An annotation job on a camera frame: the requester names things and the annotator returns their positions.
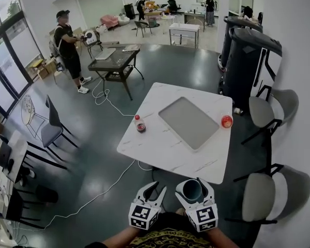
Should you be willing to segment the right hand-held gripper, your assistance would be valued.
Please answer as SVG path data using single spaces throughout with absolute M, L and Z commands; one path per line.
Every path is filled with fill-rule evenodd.
M 214 189 L 204 179 L 197 177 L 203 194 L 203 205 L 190 209 L 195 202 L 195 180 L 185 180 L 175 189 L 175 195 L 186 210 L 192 226 L 197 232 L 207 231 L 218 226 L 218 208 L 214 200 Z

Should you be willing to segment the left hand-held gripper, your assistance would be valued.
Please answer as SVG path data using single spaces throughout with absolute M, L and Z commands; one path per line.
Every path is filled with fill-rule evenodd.
M 167 187 L 164 187 L 157 198 L 149 201 L 159 182 L 151 182 L 140 188 L 129 211 L 129 225 L 138 229 L 148 230 L 158 219 Z

